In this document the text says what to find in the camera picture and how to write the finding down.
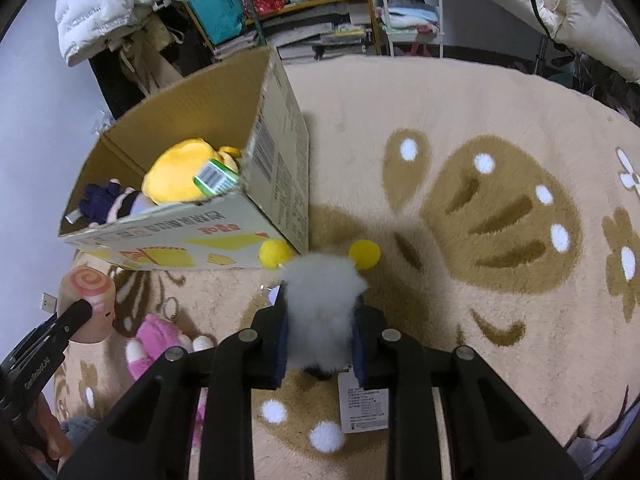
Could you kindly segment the person's left hand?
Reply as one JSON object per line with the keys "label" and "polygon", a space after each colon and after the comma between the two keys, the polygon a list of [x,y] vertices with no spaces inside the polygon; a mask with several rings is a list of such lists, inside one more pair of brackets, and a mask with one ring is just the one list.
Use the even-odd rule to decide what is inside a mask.
{"label": "person's left hand", "polygon": [[46,441],[46,452],[24,445],[24,451],[29,459],[36,465],[42,466],[47,463],[47,459],[58,463],[61,469],[66,460],[74,452],[74,447],[70,439],[66,437],[58,419],[52,414],[47,399],[40,393],[35,410],[36,425],[42,431],[43,439]]}

